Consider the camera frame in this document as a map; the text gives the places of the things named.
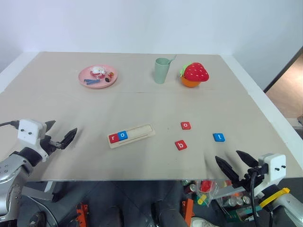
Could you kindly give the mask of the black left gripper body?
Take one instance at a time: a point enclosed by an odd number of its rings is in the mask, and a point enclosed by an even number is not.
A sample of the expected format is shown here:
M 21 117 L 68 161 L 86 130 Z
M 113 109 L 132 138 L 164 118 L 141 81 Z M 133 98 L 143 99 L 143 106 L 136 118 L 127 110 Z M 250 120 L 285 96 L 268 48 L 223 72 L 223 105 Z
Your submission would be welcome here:
M 61 143 L 52 141 L 51 137 L 48 135 L 45 135 L 45 137 L 40 140 L 40 146 L 47 153 L 47 155 L 51 155 L 57 149 L 62 148 Z

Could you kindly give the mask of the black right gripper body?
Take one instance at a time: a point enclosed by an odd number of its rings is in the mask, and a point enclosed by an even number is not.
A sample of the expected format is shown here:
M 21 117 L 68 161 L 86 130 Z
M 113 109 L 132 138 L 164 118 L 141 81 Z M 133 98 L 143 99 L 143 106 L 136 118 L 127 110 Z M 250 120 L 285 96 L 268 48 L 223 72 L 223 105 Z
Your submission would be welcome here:
M 256 186 L 262 183 L 268 174 L 268 164 L 248 169 L 248 172 L 240 179 L 239 175 L 234 172 L 232 177 L 233 188 L 243 187 L 246 191 L 251 192 Z

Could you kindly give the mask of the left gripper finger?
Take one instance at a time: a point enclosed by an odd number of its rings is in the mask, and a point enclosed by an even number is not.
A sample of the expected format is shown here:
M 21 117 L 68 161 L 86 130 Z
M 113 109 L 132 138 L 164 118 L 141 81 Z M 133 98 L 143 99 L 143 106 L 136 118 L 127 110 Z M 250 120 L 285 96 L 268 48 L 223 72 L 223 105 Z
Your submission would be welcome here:
M 45 124 L 46 124 L 46 130 L 45 130 L 45 132 L 47 133 L 53 127 L 53 125 L 55 123 L 56 123 L 55 120 L 45 122 Z
M 64 136 L 64 139 L 60 142 L 59 149 L 65 149 L 74 140 L 77 130 L 77 128 L 74 128 Z

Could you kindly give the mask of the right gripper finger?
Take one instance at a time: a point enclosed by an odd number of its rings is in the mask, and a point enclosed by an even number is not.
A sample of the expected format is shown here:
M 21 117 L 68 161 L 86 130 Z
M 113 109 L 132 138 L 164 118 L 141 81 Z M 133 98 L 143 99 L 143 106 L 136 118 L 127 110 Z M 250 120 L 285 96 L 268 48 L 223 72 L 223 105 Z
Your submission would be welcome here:
M 258 166 L 258 161 L 253 158 L 250 154 L 237 150 L 236 153 L 239 155 L 240 159 L 249 167 L 254 168 Z
M 224 159 L 215 156 L 215 160 L 219 166 L 219 168 L 222 170 L 222 172 L 229 178 L 231 181 L 233 187 L 239 187 L 239 176 L 236 174 L 236 172 L 232 169 L 232 167 L 225 161 Z

